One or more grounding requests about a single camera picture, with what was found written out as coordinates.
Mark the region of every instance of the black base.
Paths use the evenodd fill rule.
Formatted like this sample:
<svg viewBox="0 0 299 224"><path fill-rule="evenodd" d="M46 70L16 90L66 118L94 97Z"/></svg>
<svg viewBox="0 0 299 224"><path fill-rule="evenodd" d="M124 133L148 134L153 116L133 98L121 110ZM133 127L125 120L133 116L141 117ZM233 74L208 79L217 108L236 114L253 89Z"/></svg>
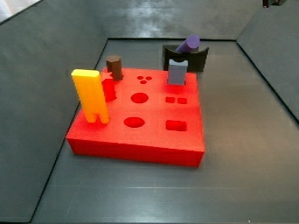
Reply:
<svg viewBox="0 0 299 224"><path fill-rule="evenodd" d="M264 8L268 8L269 5L281 5L285 2L285 0L262 0L262 6Z"/></svg>
<svg viewBox="0 0 299 224"><path fill-rule="evenodd" d="M177 45L164 45L162 46L162 70L168 70L169 60L176 62L182 62L188 60L186 72L201 72L205 59L208 55L209 48L206 47L202 51L198 52L198 48L192 52L176 52L174 49Z"/></svg>

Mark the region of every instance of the gray wall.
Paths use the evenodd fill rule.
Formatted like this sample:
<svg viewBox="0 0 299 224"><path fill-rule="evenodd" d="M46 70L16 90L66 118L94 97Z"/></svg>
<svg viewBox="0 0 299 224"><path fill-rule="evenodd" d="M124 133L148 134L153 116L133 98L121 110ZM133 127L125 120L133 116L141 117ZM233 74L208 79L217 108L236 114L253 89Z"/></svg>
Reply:
<svg viewBox="0 0 299 224"><path fill-rule="evenodd" d="M236 39L261 8L261 0L89 1L110 38Z"/></svg>
<svg viewBox="0 0 299 224"><path fill-rule="evenodd" d="M70 71L106 37L84 1L41 1L0 26L0 221L29 221L78 104Z"/></svg>
<svg viewBox="0 0 299 224"><path fill-rule="evenodd" d="M299 119L299 1L260 10L237 43Z"/></svg>

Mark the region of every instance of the black block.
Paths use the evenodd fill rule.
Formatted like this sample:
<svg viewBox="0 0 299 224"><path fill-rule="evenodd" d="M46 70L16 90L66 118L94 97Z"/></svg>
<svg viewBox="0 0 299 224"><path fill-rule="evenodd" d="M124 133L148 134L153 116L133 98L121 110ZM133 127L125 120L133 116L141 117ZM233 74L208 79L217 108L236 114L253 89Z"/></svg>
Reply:
<svg viewBox="0 0 299 224"><path fill-rule="evenodd" d="M174 49L177 45L164 45L162 46L162 70L168 70L169 60L176 62L182 62L188 60L186 72L201 72L205 59L208 55L209 48L206 47L202 51L198 52L198 48L190 52L176 52Z"/></svg>

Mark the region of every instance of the hole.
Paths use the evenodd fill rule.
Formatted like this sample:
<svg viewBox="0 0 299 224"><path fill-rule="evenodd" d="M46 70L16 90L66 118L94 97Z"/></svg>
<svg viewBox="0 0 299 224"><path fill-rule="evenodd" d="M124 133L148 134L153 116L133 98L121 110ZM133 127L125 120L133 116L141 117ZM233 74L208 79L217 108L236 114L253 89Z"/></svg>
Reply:
<svg viewBox="0 0 299 224"><path fill-rule="evenodd" d="M164 98L164 101L165 101L165 102L169 102L169 103L173 103L174 99L173 99L173 97L168 97L168 96L166 96L166 97Z"/></svg>
<svg viewBox="0 0 299 224"><path fill-rule="evenodd" d="M129 128L140 128L145 124L145 121L140 117L128 117L124 120L124 124Z"/></svg>
<svg viewBox="0 0 299 224"><path fill-rule="evenodd" d="M130 96L130 100L134 103L144 103L148 100L148 95L144 93L136 93Z"/></svg>
<svg viewBox="0 0 299 224"><path fill-rule="evenodd" d="M186 130L186 122L166 120L165 121L165 129L176 130L176 131L185 131Z"/></svg>
<svg viewBox="0 0 299 224"><path fill-rule="evenodd" d="M186 99L185 98L177 98L177 103L186 104Z"/></svg>

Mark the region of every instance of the gray block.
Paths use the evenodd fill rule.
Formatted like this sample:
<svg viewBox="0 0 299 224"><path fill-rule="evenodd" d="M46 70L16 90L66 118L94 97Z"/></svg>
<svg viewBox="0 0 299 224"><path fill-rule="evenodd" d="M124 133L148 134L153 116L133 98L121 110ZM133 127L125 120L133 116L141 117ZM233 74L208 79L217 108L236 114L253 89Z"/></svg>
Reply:
<svg viewBox="0 0 299 224"><path fill-rule="evenodd" d="M169 59L168 80L166 80L166 83L169 85L184 86L186 68L188 68L188 60L184 60L182 62L176 62L172 59Z"/></svg>

